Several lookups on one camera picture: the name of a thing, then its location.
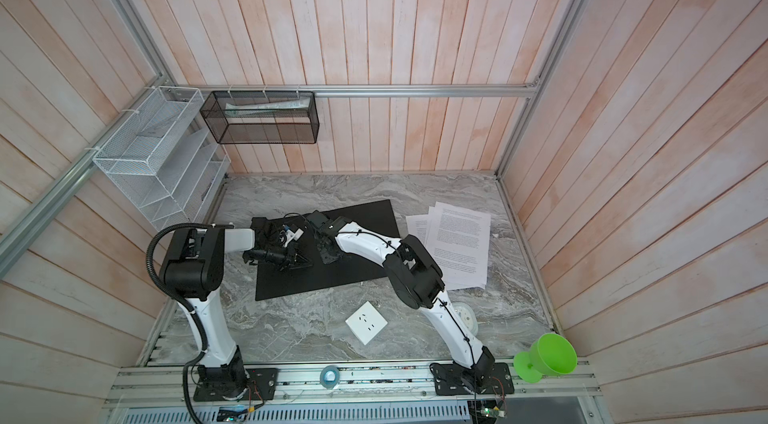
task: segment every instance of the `wire shelf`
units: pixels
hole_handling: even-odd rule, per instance
[[[202,105],[197,89],[159,87],[94,158],[156,229],[203,218],[229,168],[208,129],[188,131]]]
[[[158,87],[94,157],[104,173],[157,175],[197,111],[203,95],[186,87]]]

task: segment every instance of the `tape roll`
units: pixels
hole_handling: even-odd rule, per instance
[[[339,368],[336,366],[326,366],[320,372],[320,385],[326,389],[333,389],[339,383]]]

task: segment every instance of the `gray marble surface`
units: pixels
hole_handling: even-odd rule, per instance
[[[485,174],[286,175],[230,180],[216,222],[248,227],[250,218],[282,217],[390,199],[401,236],[406,216],[426,214],[436,201],[492,215],[488,284],[450,293],[478,318],[478,338],[497,357],[527,350],[548,332],[520,246],[496,188]],[[222,304],[227,324],[246,362],[449,359],[437,331],[401,303],[389,280],[342,285],[256,302],[256,268],[227,257]],[[388,321],[364,346],[344,322],[371,302]],[[184,315],[177,310],[161,333],[150,365],[180,364],[197,354]]]

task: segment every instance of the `black cable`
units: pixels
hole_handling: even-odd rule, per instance
[[[458,332],[462,333],[462,337],[464,337],[464,341],[467,343],[467,346],[469,346],[469,356],[472,357],[472,364],[475,365],[477,362],[475,362],[475,352],[472,352],[472,342],[469,340],[467,335],[462,330],[462,327],[456,322],[456,319],[454,319],[453,314],[451,314],[451,311],[448,310],[448,303],[443,301],[442,299],[438,299],[440,301],[440,306],[446,310],[448,315],[451,316],[451,320],[454,324],[456,324],[456,327],[458,327]],[[475,392],[475,402],[478,400],[478,391],[475,389],[475,386],[472,387],[472,390]]]
[[[351,231],[349,231],[349,232],[339,232],[339,234],[357,234],[357,235],[368,234],[369,236],[378,237],[384,244],[386,244],[387,247],[392,247],[392,241],[391,240],[386,240],[383,237],[379,236],[379,234],[374,234],[373,232],[368,232],[368,231],[365,231],[365,230],[356,230],[355,232],[351,232]]]
[[[163,294],[167,295],[171,299],[175,300],[179,304],[181,304],[187,312],[192,316],[192,321],[195,324],[195,327],[197,327],[197,332],[200,334],[200,353],[197,354],[197,357],[192,359],[191,361],[188,361],[186,364],[184,364],[184,368],[182,370],[183,374],[181,376],[181,384],[184,387],[184,404],[187,406],[187,411],[190,414],[190,418],[192,418],[192,421],[195,424],[203,424],[203,422],[200,420],[200,418],[197,417],[197,414],[195,414],[194,409],[192,407],[192,401],[190,400],[190,390],[187,386],[187,372],[189,371],[189,368],[191,366],[194,366],[199,362],[200,360],[205,357],[205,351],[208,349],[208,337],[205,334],[205,328],[203,327],[203,323],[200,322],[200,317],[195,312],[194,306],[189,303],[184,297],[179,295],[176,291],[169,289],[163,281],[160,280],[160,277],[158,277],[158,273],[154,268],[154,248],[158,246],[158,242],[160,239],[165,237],[166,234],[171,233],[178,229],[210,229],[213,227],[210,224],[198,224],[198,223],[180,223],[180,224],[174,224],[173,226],[168,226],[165,229],[162,229],[159,231],[149,242],[149,246],[147,247],[147,273],[149,274],[150,279],[152,279],[152,282],[158,287],[159,290],[163,292]]]

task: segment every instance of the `white socket plate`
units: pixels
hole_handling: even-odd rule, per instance
[[[386,326],[386,320],[379,314],[376,307],[370,302],[363,304],[354,314],[346,320],[346,324],[350,327],[355,336],[360,339],[360,342],[367,344],[371,342],[376,334],[380,333],[384,326]]]

